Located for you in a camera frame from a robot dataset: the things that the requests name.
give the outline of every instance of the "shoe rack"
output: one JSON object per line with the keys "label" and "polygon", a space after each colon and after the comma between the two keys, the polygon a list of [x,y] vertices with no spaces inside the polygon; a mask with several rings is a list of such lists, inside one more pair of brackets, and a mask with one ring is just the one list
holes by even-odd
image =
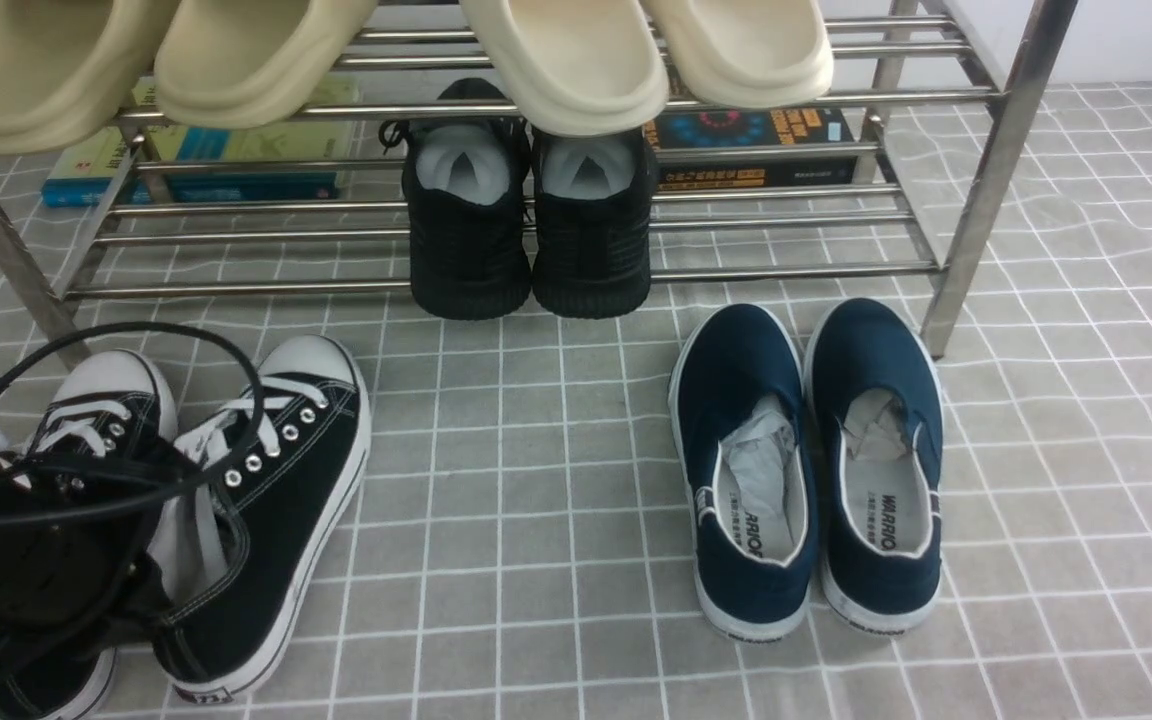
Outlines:
{"label": "shoe rack", "polygon": [[[764,265],[749,268],[658,270],[653,283],[787,281],[799,278],[861,278],[887,275],[925,275],[933,287],[933,300],[923,320],[922,335],[933,356],[940,357],[950,340],[977,266],[1005,200],[1011,174],[1018,164],[1034,115],[1051,77],[1053,65],[1068,31],[1078,0],[1034,0],[1028,28],[1011,71],[993,67],[987,55],[979,53],[980,36],[969,18],[960,12],[957,0],[892,0],[890,14],[872,18],[836,18],[828,22],[836,59],[877,59],[873,85],[867,90],[831,92],[814,101],[823,108],[863,109],[863,126],[856,142],[844,145],[788,146],[759,149],[700,149],[685,154],[669,151],[679,159],[721,161],[750,159],[756,156],[778,158],[820,158],[820,156],[855,156],[858,158],[856,182],[846,185],[736,188],[736,190],[662,192],[657,204],[705,202],[712,206],[737,200],[814,200],[888,197],[895,209],[832,210],[828,213],[761,213],[756,215],[700,215],[662,218],[653,222],[668,245],[669,233],[713,232],[722,242],[723,232],[749,232],[778,228],[842,227],[842,225],[900,225],[908,229],[916,260],[887,263],[833,263],[813,265]],[[856,41],[856,35],[878,36],[881,40]],[[932,40],[911,40],[933,37]],[[902,88],[901,74],[908,58],[955,58],[967,77],[961,88]],[[415,31],[376,31],[359,33],[356,43],[338,60],[339,70],[353,73],[411,73],[429,69],[485,69],[486,55],[473,46],[473,35],[464,28],[415,29]],[[984,104],[992,116],[992,128],[975,174],[963,214],[952,237],[948,251],[940,258],[929,244],[918,211],[905,199],[899,168],[888,158],[884,137],[890,109],[897,106],[937,104]],[[675,99],[672,111],[710,108],[692,99]],[[298,122],[316,120],[370,120],[379,124],[391,119],[464,118],[465,115],[516,115],[508,104],[355,104],[310,106],[296,115]],[[393,217],[406,205],[401,200],[289,200],[289,202],[219,202],[218,204],[180,204],[174,202],[164,181],[166,173],[210,172],[303,172],[303,170],[391,170],[397,172],[402,160],[349,159],[270,162],[175,162],[159,158],[143,128],[166,124],[159,109],[152,106],[120,111],[113,120],[128,139],[128,152],[109,191],[96,210],[92,222],[83,233],[76,250],[54,283],[38,270],[26,245],[6,219],[0,206],[0,268],[31,311],[47,338],[74,332],[74,310],[89,300],[153,300],[154,297],[204,297],[238,295],[314,295],[314,293],[406,291],[401,276],[323,279],[323,281],[96,285],[96,273],[109,250],[121,247],[220,247],[238,243],[288,243],[287,252],[297,245],[323,242],[402,241],[407,228],[401,223],[366,223],[357,228],[273,229],[268,232],[123,232],[126,220],[134,218],[187,218],[267,215],[280,213],[370,213]],[[150,190],[152,204],[131,205],[127,197],[142,179]],[[86,348],[74,346],[65,361],[76,364]]]}

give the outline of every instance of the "black canvas sneaker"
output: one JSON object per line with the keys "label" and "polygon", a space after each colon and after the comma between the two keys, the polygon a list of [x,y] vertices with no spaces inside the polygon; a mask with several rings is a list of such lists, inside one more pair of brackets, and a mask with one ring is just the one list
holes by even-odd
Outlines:
{"label": "black canvas sneaker", "polygon": [[[65,378],[28,452],[142,460],[175,433],[175,402],[159,370],[145,357],[115,350],[93,355]],[[103,493],[73,478],[29,482],[58,483],[75,503]],[[47,653],[0,685],[0,720],[77,720],[96,712],[113,687],[116,652],[111,647],[91,659]]]}
{"label": "black canvas sneaker", "polygon": [[233,702],[274,674],[323,547],[367,460],[371,415],[361,373],[326,338],[293,338],[260,364],[265,414],[249,392],[180,437],[210,467],[248,423],[260,442],[198,506],[200,594],[165,615],[154,653],[183,700]]}
{"label": "black canvas sneaker", "polygon": [[536,301],[568,318],[630,313],[652,290],[649,222],[658,165],[642,131],[535,131]]}
{"label": "black canvas sneaker", "polygon": [[[485,79],[452,83],[439,100],[503,100]],[[411,222],[416,304],[453,320],[511,313],[531,291],[522,249],[526,128],[516,118],[454,118],[381,126],[407,142],[403,196]]]}

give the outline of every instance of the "black cord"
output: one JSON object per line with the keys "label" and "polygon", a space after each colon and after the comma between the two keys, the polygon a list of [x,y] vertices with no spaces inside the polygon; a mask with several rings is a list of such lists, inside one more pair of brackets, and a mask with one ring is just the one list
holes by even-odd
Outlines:
{"label": "black cord", "polygon": [[[151,323],[150,320],[97,325],[94,328],[78,331],[77,333],[71,333],[68,334],[68,336],[48,342],[46,346],[38,348],[37,351],[29,355],[25,359],[21,361],[17,366],[0,376],[0,396],[3,395],[10,384],[17,381],[20,376],[23,376],[30,367],[40,363],[40,361],[44,361],[45,357],[61,350],[61,348],[82,342],[89,338],[100,338],[106,336],[106,334],[134,332],[179,334],[179,336],[195,338],[195,340],[219,346],[221,350],[225,350],[233,356],[233,358],[238,363],[238,367],[242,367],[243,373],[247,374],[247,381],[250,384],[252,393],[252,404],[255,406],[252,409],[252,418],[260,418],[260,416],[265,414],[265,388],[262,387],[260,374],[256,372],[256,365],[252,365],[252,362],[247,357],[247,355],[243,354],[242,350],[238,349],[237,346],[228,340],[225,340],[225,338],[220,338],[219,334],[206,332],[204,329],[169,323]],[[96,523],[101,520],[120,518],[120,516],[123,515],[134,515],[137,514],[137,511],[154,509],[154,507],[168,502],[174,497],[185,495],[185,493],[194,492],[197,488],[205,486],[205,484],[219,480],[225,470],[236,464],[243,455],[247,455],[247,453],[256,446],[257,432],[259,432],[259,429],[260,423],[258,420],[248,423],[247,427],[243,429],[243,432],[238,433],[237,441],[234,441],[233,446],[229,448],[228,455],[225,455],[223,458],[215,461],[210,468],[200,470],[196,475],[191,475],[191,477],[180,478],[179,483],[156,488],[156,491],[147,492],[142,497],[129,497],[124,498],[124,500],[101,502],[100,505],[67,507],[67,509],[52,511],[21,511],[15,515],[5,515],[0,518],[0,532],[9,529],[20,530],[44,525],[51,526],[77,523]]]}

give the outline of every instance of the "slipper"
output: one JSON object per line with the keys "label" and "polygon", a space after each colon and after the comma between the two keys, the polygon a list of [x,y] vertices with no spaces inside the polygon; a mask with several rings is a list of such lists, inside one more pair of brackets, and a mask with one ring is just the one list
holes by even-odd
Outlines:
{"label": "slipper", "polygon": [[177,0],[0,0],[0,156],[99,131],[150,68]]}
{"label": "slipper", "polygon": [[157,104],[196,127],[288,119],[374,9],[376,0],[182,0],[159,48]]}
{"label": "slipper", "polygon": [[687,88],[727,108],[809,103],[829,91],[833,50],[817,0],[643,0]]}
{"label": "slipper", "polygon": [[669,99],[636,0],[461,0],[461,9],[522,115],[550,135],[628,131]]}

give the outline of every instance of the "blue canvas shoe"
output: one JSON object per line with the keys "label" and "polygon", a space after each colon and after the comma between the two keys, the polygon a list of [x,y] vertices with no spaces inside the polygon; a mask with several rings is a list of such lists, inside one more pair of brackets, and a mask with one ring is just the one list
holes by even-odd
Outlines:
{"label": "blue canvas shoe", "polygon": [[806,615],[818,547],[806,404],[781,321],[755,305],[713,313],[673,370],[669,411],[705,617],[738,641],[781,639]]}
{"label": "blue canvas shoe", "polygon": [[824,596],[847,623],[900,635],[941,584],[941,387],[887,306],[848,300],[808,343],[808,400],[829,462]]}

